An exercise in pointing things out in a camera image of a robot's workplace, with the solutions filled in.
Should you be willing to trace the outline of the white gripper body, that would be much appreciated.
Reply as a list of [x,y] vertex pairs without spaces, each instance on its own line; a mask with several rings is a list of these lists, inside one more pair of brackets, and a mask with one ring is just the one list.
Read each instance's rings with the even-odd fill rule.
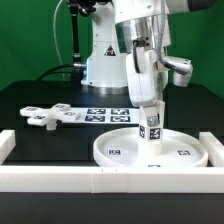
[[161,98],[167,85],[167,72],[159,70],[154,50],[137,50],[137,62],[140,72],[134,66],[134,53],[126,57],[128,90],[134,107],[152,106]]

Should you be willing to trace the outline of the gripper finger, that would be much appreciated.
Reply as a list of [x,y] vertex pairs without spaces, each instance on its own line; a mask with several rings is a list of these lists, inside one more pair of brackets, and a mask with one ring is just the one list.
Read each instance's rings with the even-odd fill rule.
[[143,107],[142,113],[143,120],[148,126],[158,126],[160,124],[156,107]]

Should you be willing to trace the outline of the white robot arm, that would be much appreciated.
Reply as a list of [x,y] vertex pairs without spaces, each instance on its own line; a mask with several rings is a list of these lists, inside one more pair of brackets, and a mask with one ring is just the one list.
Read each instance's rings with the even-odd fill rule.
[[188,85],[191,61],[169,57],[168,16],[211,8],[217,0],[89,0],[82,8],[93,16],[93,50],[82,83],[100,93],[129,90],[141,110],[140,124],[162,124],[160,101],[168,72],[177,86]]

